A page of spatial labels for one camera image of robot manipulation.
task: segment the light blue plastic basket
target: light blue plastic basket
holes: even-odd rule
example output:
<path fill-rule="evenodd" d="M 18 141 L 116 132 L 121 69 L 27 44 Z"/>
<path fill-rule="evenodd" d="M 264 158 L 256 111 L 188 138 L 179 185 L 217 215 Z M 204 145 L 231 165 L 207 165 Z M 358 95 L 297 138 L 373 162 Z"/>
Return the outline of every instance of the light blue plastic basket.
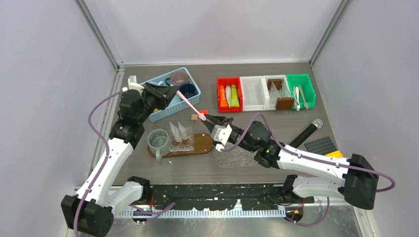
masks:
<path fill-rule="evenodd" d="M 193 105 L 198 104 L 199 103 L 199 97 L 201 96 L 201 90 L 199 90 L 198 85 L 195 83 L 194 79 L 192 78 L 191 74 L 189 73 L 189 71 L 186 68 L 179 68 L 179 69 L 176 69 L 174 71 L 177 71 L 177 70 L 185 71 L 188 74 L 188 76 L 189 76 L 189 81 L 192 84 L 195 85 L 195 87 L 196 87 L 196 89 L 198 91 L 198 94 L 195 95 L 195 96 L 192 96 L 188 100 Z M 163 75 L 158 76 L 156 78 L 153 78 L 151 80 L 145 81 L 145 82 L 141 83 L 141 85 L 145 84 L 146 82 L 157 82 L 157 83 L 159 83 L 161 81 L 165 81 L 166 78 L 170 78 L 171 74 L 174 71 L 171 71 L 169 73 L 163 74 Z M 150 119 L 151 122 L 156 122 L 156 121 L 161 120 L 162 118 L 165 118 L 165 117 L 167 117 L 169 115 L 172 115 L 174 113 L 177 113 L 179 111 L 182 111 L 182 110 L 184 110 L 184 109 L 186 109 L 188 107 L 189 107 L 189 105 L 187 105 L 185 101 L 183 101 L 178 95 L 175 95 L 174 98 L 173 98 L 173 100 L 171 101 L 171 103 L 169 104 L 169 106 L 167 108 L 165 108 L 164 110 L 160 110 L 160 111 L 157 111 L 155 113 L 152 113 L 148 118 Z"/>

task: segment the wooden cutting board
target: wooden cutting board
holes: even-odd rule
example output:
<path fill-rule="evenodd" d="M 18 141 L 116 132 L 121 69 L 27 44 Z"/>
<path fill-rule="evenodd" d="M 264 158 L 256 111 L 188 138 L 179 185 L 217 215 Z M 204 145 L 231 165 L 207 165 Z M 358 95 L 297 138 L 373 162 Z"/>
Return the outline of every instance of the wooden cutting board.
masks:
<path fill-rule="evenodd" d="M 212 138 L 207 133 L 195 133 L 194 134 L 194 151 L 193 152 L 176 152 L 163 156 L 163 158 L 166 157 L 178 157 L 178 156 L 187 156 L 187 155 L 198 155 L 198 154 L 205 154 L 212 150 Z M 151 152 L 150 147 L 147 147 L 148 154 L 150 154 L 152 157 L 156 157 L 154 153 Z"/>

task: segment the gray wooden tabletop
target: gray wooden tabletop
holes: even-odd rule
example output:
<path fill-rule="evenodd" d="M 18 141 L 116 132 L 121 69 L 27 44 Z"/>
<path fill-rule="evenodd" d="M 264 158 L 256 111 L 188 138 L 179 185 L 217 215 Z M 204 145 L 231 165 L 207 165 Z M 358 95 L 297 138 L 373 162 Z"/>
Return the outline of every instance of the gray wooden tabletop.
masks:
<path fill-rule="evenodd" d="M 308 63 L 283 64 L 221 64 L 221 65 L 169 65 L 126 67 L 123 86 L 130 75 L 136 75 L 142 82 L 160 76 L 180 67 L 186 67 L 202 91 L 198 110 L 208 110 L 211 115 L 234 117 L 233 124 L 245 128 L 258 112 L 218 113 L 216 79 L 221 77 L 309 74 L 317 94 L 316 106 L 310 110 L 265 111 L 263 112 L 279 141 L 289 143 L 299 135 L 313 119 L 321 119 L 324 126 L 307 139 L 313 141 L 329 136 L 335 143 L 325 107 L 319 93 L 313 71 Z M 185 109 L 158 122 L 144 123 L 145 133 L 133 154 L 123 164 L 114 185 L 125 183 L 135 175 L 149 179 L 152 184 L 208 184 L 208 183 L 277 183 L 283 182 L 289 174 L 300 174 L 293 170 L 277 170 L 262 166 L 222 168 L 214 160 L 212 152 L 203 155 L 163 158 L 158 162 L 147 153 L 147 136 L 157 128 L 169 128 L 168 122 L 179 121 L 183 126 L 192 126 L 195 133 L 209 133 L 201 123 L 192 123 L 192 109 Z"/>

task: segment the dark blue cup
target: dark blue cup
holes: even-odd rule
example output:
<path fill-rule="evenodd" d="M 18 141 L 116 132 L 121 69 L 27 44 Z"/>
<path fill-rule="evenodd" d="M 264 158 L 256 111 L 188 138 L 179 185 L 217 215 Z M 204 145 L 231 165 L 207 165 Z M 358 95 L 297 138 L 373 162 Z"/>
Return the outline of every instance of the dark blue cup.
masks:
<path fill-rule="evenodd" d="M 194 95 L 198 94 L 198 91 L 196 90 L 196 87 L 191 83 L 185 83 L 180 86 L 179 88 L 180 93 L 182 93 L 186 99 L 191 98 Z"/>

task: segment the wooden cube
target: wooden cube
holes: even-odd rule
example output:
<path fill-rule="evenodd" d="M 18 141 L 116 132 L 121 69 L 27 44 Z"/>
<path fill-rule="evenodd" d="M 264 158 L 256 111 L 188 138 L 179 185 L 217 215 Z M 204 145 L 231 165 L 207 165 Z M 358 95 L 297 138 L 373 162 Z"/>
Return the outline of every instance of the wooden cube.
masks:
<path fill-rule="evenodd" d="M 196 122 L 196 121 L 198 121 L 198 115 L 193 114 L 193 115 L 191 116 L 191 120 L 192 120 L 192 122 Z"/>

